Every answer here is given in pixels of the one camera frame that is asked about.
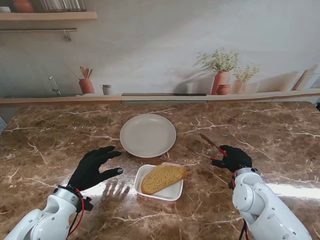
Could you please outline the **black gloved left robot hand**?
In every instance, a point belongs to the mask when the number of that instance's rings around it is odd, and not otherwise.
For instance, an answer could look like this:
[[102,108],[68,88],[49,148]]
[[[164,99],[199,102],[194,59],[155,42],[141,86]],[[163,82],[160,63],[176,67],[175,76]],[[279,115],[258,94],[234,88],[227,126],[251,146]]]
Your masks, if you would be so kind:
[[81,192],[105,180],[121,175],[123,169],[120,167],[100,172],[100,167],[103,164],[120,155],[121,152],[115,151],[114,146],[101,147],[86,153],[80,160],[67,186],[72,189],[78,189]]

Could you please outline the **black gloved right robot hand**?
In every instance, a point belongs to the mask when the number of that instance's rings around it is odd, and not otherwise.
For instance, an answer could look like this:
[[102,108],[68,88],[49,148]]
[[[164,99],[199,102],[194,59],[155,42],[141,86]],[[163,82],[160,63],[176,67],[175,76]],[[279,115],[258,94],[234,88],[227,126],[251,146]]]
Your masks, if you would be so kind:
[[232,147],[229,145],[221,145],[219,147],[225,152],[222,160],[212,159],[211,164],[218,168],[228,169],[230,172],[235,172],[241,168],[251,168],[252,158],[243,150],[237,147]]

